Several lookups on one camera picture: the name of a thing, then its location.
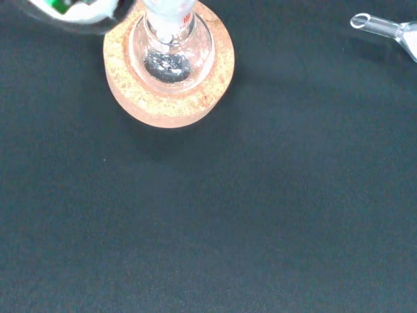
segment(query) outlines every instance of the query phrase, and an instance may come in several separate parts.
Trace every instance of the dark background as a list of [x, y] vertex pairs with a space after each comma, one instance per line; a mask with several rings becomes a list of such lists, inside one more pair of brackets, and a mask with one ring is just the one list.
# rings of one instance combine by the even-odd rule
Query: dark background
[[415, 1], [206, 0], [230, 90], [133, 120], [102, 37], [0, 6], [0, 312], [417, 312]]

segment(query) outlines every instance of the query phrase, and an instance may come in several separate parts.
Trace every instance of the round-bottom flask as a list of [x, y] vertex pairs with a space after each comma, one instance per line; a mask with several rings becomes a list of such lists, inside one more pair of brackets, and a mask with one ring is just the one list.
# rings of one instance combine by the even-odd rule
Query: round-bottom flask
[[130, 33], [129, 58], [152, 89], [181, 93], [201, 83], [214, 62], [214, 41], [195, 0], [145, 0], [147, 9]]

